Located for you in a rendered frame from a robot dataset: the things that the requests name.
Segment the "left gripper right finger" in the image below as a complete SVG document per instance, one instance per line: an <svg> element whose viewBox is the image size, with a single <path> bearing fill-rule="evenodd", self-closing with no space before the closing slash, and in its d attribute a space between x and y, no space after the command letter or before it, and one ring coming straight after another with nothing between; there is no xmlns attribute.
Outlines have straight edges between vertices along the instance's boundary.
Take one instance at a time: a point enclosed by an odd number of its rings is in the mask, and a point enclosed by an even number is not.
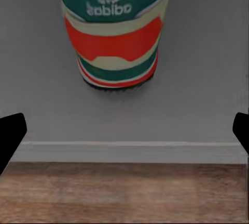
<svg viewBox="0 0 249 224"><path fill-rule="evenodd" d="M249 154L249 115L237 113L232 131Z"/></svg>

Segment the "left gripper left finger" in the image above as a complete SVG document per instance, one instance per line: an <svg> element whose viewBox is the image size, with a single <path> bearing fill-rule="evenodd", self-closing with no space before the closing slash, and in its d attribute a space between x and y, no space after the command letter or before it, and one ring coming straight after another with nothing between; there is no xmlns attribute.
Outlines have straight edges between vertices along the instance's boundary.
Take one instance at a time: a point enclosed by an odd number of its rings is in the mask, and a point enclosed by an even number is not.
<svg viewBox="0 0 249 224"><path fill-rule="evenodd" d="M27 132L22 113L0 118L0 174Z"/></svg>

